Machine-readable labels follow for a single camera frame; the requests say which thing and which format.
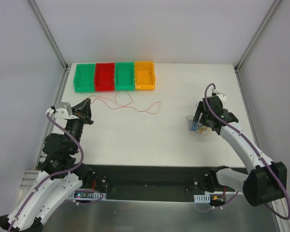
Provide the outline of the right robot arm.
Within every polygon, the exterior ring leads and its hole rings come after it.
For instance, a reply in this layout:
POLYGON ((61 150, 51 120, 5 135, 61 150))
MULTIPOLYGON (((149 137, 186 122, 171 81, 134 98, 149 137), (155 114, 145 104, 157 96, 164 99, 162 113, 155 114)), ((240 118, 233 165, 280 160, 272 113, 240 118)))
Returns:
POLYGON ((236 152, 247 171, 237 172, 228 166, 210 169, 200 182, 201 189, 214 192, 230 187, 244 194, 251 206, 266 204, 285 197, 287 168, 274 162, 244 134, 237 117, 223 107, 217 95, 199 102, 193 122, 209 127, 236 152))

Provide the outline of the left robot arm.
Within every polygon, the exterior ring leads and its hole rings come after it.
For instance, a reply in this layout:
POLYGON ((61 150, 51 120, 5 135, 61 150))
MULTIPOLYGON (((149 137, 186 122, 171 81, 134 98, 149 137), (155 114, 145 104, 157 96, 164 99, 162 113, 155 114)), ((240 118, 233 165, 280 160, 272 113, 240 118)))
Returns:
POLYGON ((86 98, 75 106, 60 102, 46 111, 47 119, 62 134, 51 133, 44 140, 45 161, 32 187, 8 215, 0 216, 0 227, 8 232, 41 232, 55 210, 80 187, 92 184, 93 171, 80 160, 84 158, 80 146, 84 125, 93 124, 91 101, 86 98))

